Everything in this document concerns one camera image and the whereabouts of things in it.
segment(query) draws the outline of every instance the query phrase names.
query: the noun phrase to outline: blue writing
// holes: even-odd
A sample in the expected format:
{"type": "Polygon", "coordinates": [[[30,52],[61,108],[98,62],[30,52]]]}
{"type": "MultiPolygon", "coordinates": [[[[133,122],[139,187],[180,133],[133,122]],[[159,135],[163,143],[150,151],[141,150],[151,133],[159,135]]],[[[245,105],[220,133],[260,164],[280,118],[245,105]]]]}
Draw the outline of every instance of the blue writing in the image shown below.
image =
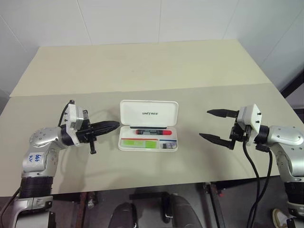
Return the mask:
{"type": "Polygon", "coordinates": [[[36,156],[35,156],[35,161],[36,161],[36,162],[40,161],[40,157],[41,157],[40,154],[36,154],[36,156]]]}

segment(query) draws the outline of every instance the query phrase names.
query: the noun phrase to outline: red marker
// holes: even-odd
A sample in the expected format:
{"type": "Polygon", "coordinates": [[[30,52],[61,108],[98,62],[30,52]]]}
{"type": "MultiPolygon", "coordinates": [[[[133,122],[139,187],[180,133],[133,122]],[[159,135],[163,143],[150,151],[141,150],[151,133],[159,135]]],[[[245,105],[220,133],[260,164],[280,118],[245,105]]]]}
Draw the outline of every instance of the red marker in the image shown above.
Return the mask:
{"type": "Polygon", "coordinates": [[[145,130],[139,129],[135,131],[136,134],[158,134],[158,135],[171,135],[172,131],[169,130],[145,130]]]}

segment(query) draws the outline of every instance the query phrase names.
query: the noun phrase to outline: floor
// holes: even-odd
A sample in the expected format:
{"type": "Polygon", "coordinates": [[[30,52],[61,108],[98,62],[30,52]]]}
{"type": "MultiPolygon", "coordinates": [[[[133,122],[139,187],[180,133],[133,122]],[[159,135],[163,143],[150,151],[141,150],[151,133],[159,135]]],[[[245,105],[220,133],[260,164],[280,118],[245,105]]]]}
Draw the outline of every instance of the floor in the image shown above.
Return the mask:
{"type": "MultiPolygon", "coordinates": [[[[116,206],[124,202],[135,204],[138,214],[138,227],[140,228],[168,228],[171,224],[165,224],[161,220],[160,199],[129,200],[130,194],[160,192],[177,193],[184,197],[197,213],[204,228],[216,228],[216,222],[212,211],[212,205],[208,194],[202,191],[201,184],[181,184],[137,189],[107,190],[98,192],[99,204],[86,211],[85,228],[106,228],[111,214],[116,206]]],[[[256,192],[255,182],[236,186],[222,191],[219,198],[224,221],[227,228],[245,227],[250,207],[254,201],[256,192]]],[[[0,197],[0,208],[8,198],[0,197]]],[[[280,208],[287,213],[286,194],[284,184],[279,177],[272,177],[265,193],[259,203],[255,228],[272,228],[270,210],[280,208]]],[[[8,225],[10,209],[4,216],[5,227],[8,225]]],[[[75,227],[77,203],[68,201],[54,201],[52,211],[56,213],[58,228],[75,227]]]]}

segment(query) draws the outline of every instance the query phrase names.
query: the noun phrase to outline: grout line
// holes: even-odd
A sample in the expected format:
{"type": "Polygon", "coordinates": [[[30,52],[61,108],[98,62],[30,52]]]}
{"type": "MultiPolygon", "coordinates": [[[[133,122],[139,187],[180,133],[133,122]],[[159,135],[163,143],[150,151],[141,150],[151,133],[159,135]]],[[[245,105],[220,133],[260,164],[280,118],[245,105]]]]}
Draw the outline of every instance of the grout line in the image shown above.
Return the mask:
{"type": "Polygon", "coordinates": [[[4,90],[1,89],[1,88],[0,88],[0,90],[1,90],[2,92],[4,92],[4,93],[8,96],[8,98],[10,98],[10,95],[9,95],[6,91],[4,91],[4,90]]]}
{"type": "Polygon", "coordinates": [[[266,59],[270,56],[270,54],[274,51],[274,49],[276,48],[276,46],[279,44],[279,42],[281,41],[281,39],[285,36],[285,34],[289,31],[289,29],[292,27],[292,25],[294,24],[294,22],[298,19],[298,17],[301,15],[301,13],[303,12],[304,8],[296,15],[295,19],[293,20],[293,22],[289,25],[289,27],[286,29],[286,31],[283,33],[283,35],[281,36],[281,38],[277,41],[277,43],[274,45],[274,47],[271,49],[271,51],[268,53],[268,55],[264,58],[263,62],[261,63],[261,67],[264,64],[264,62],[266,61],[266,59]]]}
{"type": "Polygon", "coordinates": [[[159,19],[159,23],[158,23],[158,39],[157,42],[160,42],[160,33],[161,33],[161,15],[162,15],[162,4],[160,5],[160,19],[159,19]]]}
{"type": "Polygon", "coordinates": [[[5,19],[0,15],[0,19],[3,20],[4,24],[8,27],[8,29],[10,30],[10,32],[13,34],[13,36],[15,37],[15,39],[17,40],[17,42],[21,45],[21,47],[23,48],[23,50],[25,52],[28,52],[27,49],[22,45],[22,43],[20,42],[20,40],[18,39],[18,37],[15,35],[15,33],[13,32],[13,30],[10,28],[10,26],[8,25],[8,23],[5,21],[5,19]]]}
{"type": "Polygon", "coordinates": [[[225,32],[224,32],[224,35],[223,35],[222,39],[224,39],[224,37],[225,37],[225,35],[226,35],[227,31],[228,31],[228,27],[229,27],[229,25],[230,25],[230,23],[231,23],[231,21],[232,21],[232,19],[233,19],[233,17],[234,17],[234,14],[235,14],[235,12],[236,12],[236,10],[237,10],[239,1],[240,1],[240,0],[237,1],[237,4],[236,4],[236,6],[235,6],[235,8],[234,8],[234,10],[233,10],[233,13],[232,13],[231,18],[230,18],[230,20],[229,20],[229,23],[227,24],[227,27],[226,27],[226,30],[225,30],[225,32]]]}
{"type": "Polygon", "coordinates": [[[84,23],[84,25],[85,25],[85,29],[86,29],[87,36],[89,37],[89,40],[90,40],[90,42],[91,42],[91,45],[93,45],[92,40],[91,40],[91,36],[90,36],[90,34],[89,34],[89,30],[87,29],[86,22],[85,22],[85,18],[84,18],[84,15],[83,15],[82,11],[81,11],[81,8],[80,8],[80,5],[79,5],[78,0],[76,0],[76,2],[77,2],[78,9],[79,9],[79,11],[80,11],[80,14],[81,14],[82,21],[83,21],[83,23],[84,23]]]}
{"type": "Polygon", "coordinates": [[[304,17],[302,18],[302,41],[303,41],[303,47],[304,47],[304,17]]]}

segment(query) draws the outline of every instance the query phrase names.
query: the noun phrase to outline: shoe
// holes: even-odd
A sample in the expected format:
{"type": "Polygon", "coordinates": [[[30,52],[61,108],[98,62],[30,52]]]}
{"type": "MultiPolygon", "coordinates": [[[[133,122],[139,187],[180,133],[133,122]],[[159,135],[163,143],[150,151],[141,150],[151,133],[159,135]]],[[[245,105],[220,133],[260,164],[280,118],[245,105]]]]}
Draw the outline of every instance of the shoe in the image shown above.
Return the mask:
{"type": "Polygon", "coordinates": [[[271,214],[275,228],[287,228],[288,217],[281,210],[273,209],[271,214]]]}

